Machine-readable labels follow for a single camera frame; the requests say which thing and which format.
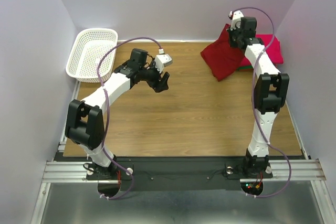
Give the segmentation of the dark red t shirt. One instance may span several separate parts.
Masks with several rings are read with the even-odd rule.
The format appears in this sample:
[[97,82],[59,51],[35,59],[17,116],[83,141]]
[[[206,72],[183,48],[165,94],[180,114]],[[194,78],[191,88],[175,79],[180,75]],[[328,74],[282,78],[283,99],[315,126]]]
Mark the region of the dark red t shirt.
[[201,51],[201,57],[217,81],[234,73],[245,57],[239,48],[230,46],[229,28],[230,24],[225,24],[219,38]]

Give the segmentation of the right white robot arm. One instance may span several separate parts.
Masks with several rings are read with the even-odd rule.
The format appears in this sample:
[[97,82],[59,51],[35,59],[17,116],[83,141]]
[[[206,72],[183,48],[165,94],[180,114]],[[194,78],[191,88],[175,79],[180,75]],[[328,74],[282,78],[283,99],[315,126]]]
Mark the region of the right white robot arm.
[[266,52],[262,39],[256,37],[257,20],[237,10],[229,15],[229,44],[240,49],[253,67],[251,102],[254,129],[241,171],[245,176],[270,172],[269,147],[274,120],[285,105],[289,76],[281,73]]

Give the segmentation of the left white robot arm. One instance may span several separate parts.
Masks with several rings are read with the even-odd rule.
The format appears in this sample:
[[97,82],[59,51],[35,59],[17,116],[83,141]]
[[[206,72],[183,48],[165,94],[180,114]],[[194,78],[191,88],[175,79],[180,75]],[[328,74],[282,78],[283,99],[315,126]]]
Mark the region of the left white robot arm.
[[118,169],[116,157],[104,146],[113,102],[140,81],[156,93],[168,90],[170,75],[163,69],[172,64],[172,58],[163,50],[150,63],[148,57],[147,51],[134,48],[129,60],[118,66],[100,88],[81,101],[70,102],[65,136],[91,158],[92,164],[84,164],[88,175],[111,176]]

